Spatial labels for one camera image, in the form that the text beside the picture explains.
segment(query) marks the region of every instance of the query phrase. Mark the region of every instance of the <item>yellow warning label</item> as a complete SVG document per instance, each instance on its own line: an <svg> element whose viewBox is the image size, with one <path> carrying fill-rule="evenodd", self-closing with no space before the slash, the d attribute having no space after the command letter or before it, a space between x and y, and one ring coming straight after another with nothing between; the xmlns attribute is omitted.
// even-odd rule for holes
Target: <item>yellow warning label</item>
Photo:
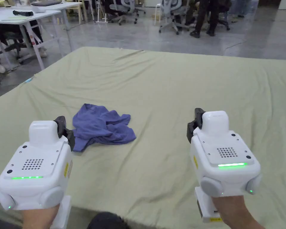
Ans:
<svg viewBox="0 0 286 229"><path fill-rule="evenodd" d="M222 218L210 218L210 222L222 222Z"/></svg>
<svg viewBox="0 0 286 229"><path fill-rule="evenodd" d="M196 160L195 156L194 156L194 162L195 162L196 168L198 169L198 163L197 163L197 160Z"/></svg>
<svg viewBox="0 0 286 229"><path fill-rule="evenodd" d="M68 167L69 167L69 163L67 163L65 167L65 173L64 173L65 177L67 176L67 173L68 173Z"/></svg>

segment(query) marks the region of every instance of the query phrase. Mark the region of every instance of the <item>gray concrete floor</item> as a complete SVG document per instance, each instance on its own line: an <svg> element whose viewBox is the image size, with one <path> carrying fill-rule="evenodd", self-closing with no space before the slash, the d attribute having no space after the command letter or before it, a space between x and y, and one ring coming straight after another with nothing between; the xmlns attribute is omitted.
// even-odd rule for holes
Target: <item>gray concrete floor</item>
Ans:
<svg viewBox="0 0 286 229"><path fill-rule="evenodd" d="M97 24L92 21L77 25L78 20L71 21L71 37L76 48L83 46L110 47L123 49L143 49L162 52L195 53L206 55L239 56L244 58L282 59L286 60L286 10L275 8L258 8L257 1L250 13L243 19L231 24L231 30L219 25L215 37L209 37L202 31L200 39L189 36L188 31L176 35L173 29L167 28L158 33L158 22L154 26L152 14L154 8L147 8L147 14L141 14L138 23L126 23L121 26L114 23ZM45 20L49 29L52 25ZM63 50L70 52L66 31L60 25ZM43 33L44 40L49 35ZM48 57L43 59L45 66L59 60L61 55L56 42L47 46ZM6 65L3 56L2 64ZM9 53L9 59L17 64L14 53ZM0 96L12 90L24 80L40 71L36 58L26 60L15 71L0 74Z"/></svg>

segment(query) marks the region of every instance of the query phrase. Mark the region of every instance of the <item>wrinkled fabric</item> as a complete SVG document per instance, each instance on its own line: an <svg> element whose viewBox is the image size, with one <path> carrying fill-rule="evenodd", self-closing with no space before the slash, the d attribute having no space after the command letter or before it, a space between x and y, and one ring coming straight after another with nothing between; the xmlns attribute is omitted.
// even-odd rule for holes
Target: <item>wrinkled fabric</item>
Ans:
<svg viewBox="0 0 286 229"><path fill-rule="evenodd" d="M261 165L259 191L244 195L246 206L265 228L286 229L286 60L79 48L0 97L0 174L29 140L32 121L64 115L73 129L84 103L131 114L136 139L74 154L67 229L87 229L101 211L132 228L228 229L203 223L197 206L186 138L196 107L227 112L229 129ZM19 211L1 205L0 219L21 225Z"/></svg>
<svg viewBox="0 0 286 229"><path fill-rule="evenodd" d="M116 111L108 111L104 106L85 103L73 117L75 146L73 151L82 152L88 145L126 144L136 139L127 125L129 114L119 116Z"/></svg>

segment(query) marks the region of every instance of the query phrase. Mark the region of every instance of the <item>laptop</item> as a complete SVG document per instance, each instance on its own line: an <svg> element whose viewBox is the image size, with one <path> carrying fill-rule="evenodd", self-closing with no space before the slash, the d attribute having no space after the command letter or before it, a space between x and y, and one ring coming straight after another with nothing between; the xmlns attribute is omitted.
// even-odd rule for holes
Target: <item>laptop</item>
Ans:
<svg viewBox="0 0 286 229"><path fill-rule="evenodd" d="M50 0L50 1L40 1L40 2L32 2L31 5L34 7L47 7L49 5L56 5L62 3L62 0Z"/></svg>

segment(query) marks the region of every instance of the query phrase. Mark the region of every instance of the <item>white handheld gripper device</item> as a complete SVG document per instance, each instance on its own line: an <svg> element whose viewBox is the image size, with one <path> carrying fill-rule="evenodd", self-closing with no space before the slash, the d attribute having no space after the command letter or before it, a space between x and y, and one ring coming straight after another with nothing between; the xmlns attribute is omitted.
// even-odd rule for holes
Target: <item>white handheld gripper device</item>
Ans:
<svg viewBox="0 0 286 229"><path fill-rule="evenodd" d="M229 130L229 117L224 111L196 108L187 137L200 185L195 188L195 196L203 222L222 221L211 196L255 194L262 178L260 164L240 135Z"/></svg>
<svg viewBox="0 0 286 229"><path fill-rule="evenodd" d="M71 197L65 196L75 139L64 116L34 121L22 144L0 175L0 203L7 211L51 208L60 203L51 229L65 229Z"/></svg>

